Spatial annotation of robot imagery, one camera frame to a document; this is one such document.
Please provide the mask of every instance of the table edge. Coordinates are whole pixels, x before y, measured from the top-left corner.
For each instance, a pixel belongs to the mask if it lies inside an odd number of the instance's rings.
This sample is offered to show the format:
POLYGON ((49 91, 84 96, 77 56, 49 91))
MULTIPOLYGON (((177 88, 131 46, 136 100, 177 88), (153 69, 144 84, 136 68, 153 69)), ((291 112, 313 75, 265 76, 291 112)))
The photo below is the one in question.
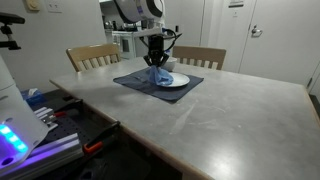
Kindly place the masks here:
MULTIPOLYGON (((59 84, 55 83, 53 80, 49 80, 50 83, 55 85, 57 88, 61 89, 62 91, 68 93, 74 98, 77 98, 74 94, 66 90, 65 88, 61 87, 59 84)), ((101 117, 105 118, 107 121, 112 120, 113 122, 118 121, 113 117, 110 117, 106 114, 103 114, 96 110, 94 107, 92 107, 90 104, 86 103, 83 100, 83 103, 86 104, 92 111, 100 115, 101 117)), ((140 136, 138 133, 133 131, 130 128, 125 127, 123 124, 121 124, 121 127, 123 128, 124 132, 127 133, 129 136, 140 142, 141 144, 145 145, 151 152, 153 152, 155 155, 157 155, 159 158, 173 166, 174 168, 178 169, 182 173, 187 173, 191 177, 197 178, 197 179, 214 179, 213 177, 210 177, 207 173, 201 171, 200 169, 192 166, 191 164, 185 162, 184 160, 177 159, 167 151, 165 151, 162 147, 155 145, 150 140, 144 138, 143 136, 140 136)))

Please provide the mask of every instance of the wooden chair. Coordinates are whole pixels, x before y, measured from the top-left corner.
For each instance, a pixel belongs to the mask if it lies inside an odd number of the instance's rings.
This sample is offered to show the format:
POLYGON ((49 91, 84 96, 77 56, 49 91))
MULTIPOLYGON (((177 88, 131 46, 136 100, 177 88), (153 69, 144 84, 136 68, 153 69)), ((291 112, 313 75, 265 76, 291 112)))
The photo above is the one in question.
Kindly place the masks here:
POLYGON ((118 46, 115 44, 67 49, 67 55, 77 72, 121 61, 118 46))
POLYGON ((212 69, 213 63, 217 63, 217 70, 221 70, 225 55, 226 50, 224 49, 189 46, 174 46, 172 53, 172 56, 177 58, 179 63, 193 64, 194 66, 200 65, 201 67, 205 67, 208 64, 210 69, 212 69))

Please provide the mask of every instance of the light switch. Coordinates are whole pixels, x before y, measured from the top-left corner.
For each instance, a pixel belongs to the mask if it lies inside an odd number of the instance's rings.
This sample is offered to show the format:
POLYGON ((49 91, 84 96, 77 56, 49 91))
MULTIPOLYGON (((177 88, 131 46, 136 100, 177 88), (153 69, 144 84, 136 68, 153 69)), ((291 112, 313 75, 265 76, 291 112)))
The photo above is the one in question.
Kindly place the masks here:
POLYGON ((52 13, 61 13, 59 0, 46 0, 47 10, 52 13))
POLYGON ((40 5, 38 0, 26 0, 27 7, 30 11, 39 11, 40 10, 40 5))

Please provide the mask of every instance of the gray tabletop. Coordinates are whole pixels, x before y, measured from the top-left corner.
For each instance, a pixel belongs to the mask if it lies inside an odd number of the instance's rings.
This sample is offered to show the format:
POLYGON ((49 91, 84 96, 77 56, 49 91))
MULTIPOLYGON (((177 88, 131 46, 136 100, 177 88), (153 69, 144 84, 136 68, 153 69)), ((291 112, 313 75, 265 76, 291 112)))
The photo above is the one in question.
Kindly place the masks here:
POLYGON ((320 128, 305 88, 177 64, 204 81, 175 104, 114 83, 140 59, 52 83, 214 179, 320 179, 320 128))

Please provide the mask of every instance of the blue cloth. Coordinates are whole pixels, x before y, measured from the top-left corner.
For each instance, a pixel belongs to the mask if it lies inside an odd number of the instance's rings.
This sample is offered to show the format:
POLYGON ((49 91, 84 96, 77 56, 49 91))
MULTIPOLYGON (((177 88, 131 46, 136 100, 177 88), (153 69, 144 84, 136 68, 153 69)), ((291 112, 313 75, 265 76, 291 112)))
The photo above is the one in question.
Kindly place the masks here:
POLYGON ((158 86, 170 85, 173 82, 173 78, 168 71, 156 66, 151 66, 149 82, 158 86))
POLYGON ((114 78, 113 81, 123 86, 149 94, 159 99, 174 103, 186 95, 203 81, 203 78, 187 75, 190 82, 181 87, 162 87, 149 82, 150 68, 131 73, 126 76, 114 78))

